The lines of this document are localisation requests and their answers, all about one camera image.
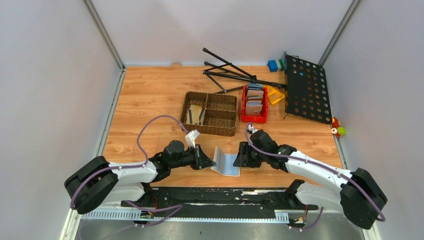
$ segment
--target wooden table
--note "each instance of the wooden table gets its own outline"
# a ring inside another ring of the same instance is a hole
[[[142,127],[158,115],[171,115],[179,119],[184,96],[188,91],[214,93],[220,91],[208,77],[202,74],[204,66],[145,66],[129,67],[123,80],[122,89],[107,138],[104,156],[108,161],[131,163],[144,161],[136,139]],[[269,72],[267,66],[245,66],[242,69],[258,79],[270,82],[284,82],[283,72]],[[239,80],[216,78],[224,88],[245,84]],[[227,93],[242,99],[242,90]],[[256,123],[279,145],[291,145],[312,158],[341,168],[342,164],[328,124],[306,118],[287,115],[284,102],[269,105],[268,121]],[[225,153],[236,154],[239,142],[245,141],[246,123],[237,117],[236,134],[232,137],[200,134],[196,143],[211,159],[215,146]],[[162,152],[172,140],[185,144],[185,133],[170,118],[159,118],[152,122],[140,138],[141,146],[151,157]],[[272,169],[263,163],[260,168],[242,168],[240,177],[223,176],[211,169],[192,170],[191,167],[172,169],[166,179],[152,186],[167,187],[288,187],[294,179],[302,176]]]

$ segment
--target black perforated panel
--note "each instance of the black perforated panel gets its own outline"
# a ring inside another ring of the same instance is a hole
[[[285,112],[331,124],[326,72],[318,64],[286,55],[287,96]]]

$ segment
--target red plastic basket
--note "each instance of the red plastic basket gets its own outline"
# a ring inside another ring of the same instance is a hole
[[[262,111],[260,111],[259,116],[247,116],[245,115],[246,108],[246,91],[247,85],[243,87],[243,97],[241,98],[241,121],[242,122],[252,122],[252,123],[260,123],[264,124],[267,122],[268,118],[268,91],[267,88],[263,88],[263,98],[262,98]]]

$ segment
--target black tripod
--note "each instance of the black tripod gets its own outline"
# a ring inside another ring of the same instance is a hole
[[[277,87],[278,89],[286,89],[287,85],[286,84],[282,84],[282,83],[277,83],[277,82],[271,82],[271,81],[263,81],[263,80],[259,80],[257,79],[256,75],[251,75],[250,73],[244,71],[243,69],[239,68],[238,66],[232,64],[231,62],[223,59],[222,57],[216,55],[215,53],[209,51],[208,49],[206,49],[205,47],[203,48],[203,52],[210,54],[211,56],[213,56],[214,58],[224,62],[225,64],[223,65],[214,65],[212,63],[209,63],[207,61],[204,62],[205,65],[207,66],[211,66],[211,68],[208,68],[206,70],[203,71],[203,74],[206,75],[208,78],[210,78],[210,80],[212,80],[219,88],[222,89],[222,91],[218,91],[215,92],[216,94],[223,94],[223,93],[228,93],[231,91],[235,91],[235,90],[239,90],[242,89],[243,86],[238,86],[238,87],[234,87],[234,88],[230,88],[230,89],[225,89],[223,86],[221,86],[212,76],[217,76],[217,77],[223,77],[223,78],[228,78],[228,79],[236,79],[236,80],[241,80],[241,81],[245,81],[245,82],[249,82],[252,84],[264,84],[264,85],[270,85],[273,87]],[[233,67],[234,69],[236,69],[239,72],[236,71],[232,71],[229,69],[226,69],[224,67],[226,66],[230,66]],[[214,72],[211,70],[214,69],[219,69],[222,70],[223,72]]]

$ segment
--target yellow object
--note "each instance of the yellow object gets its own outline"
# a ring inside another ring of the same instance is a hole
[[[286,95],[273,88],[272,86],[266,85],[265,87],[268,91],[268,100],[272,105],[278,103],[286,97]]]

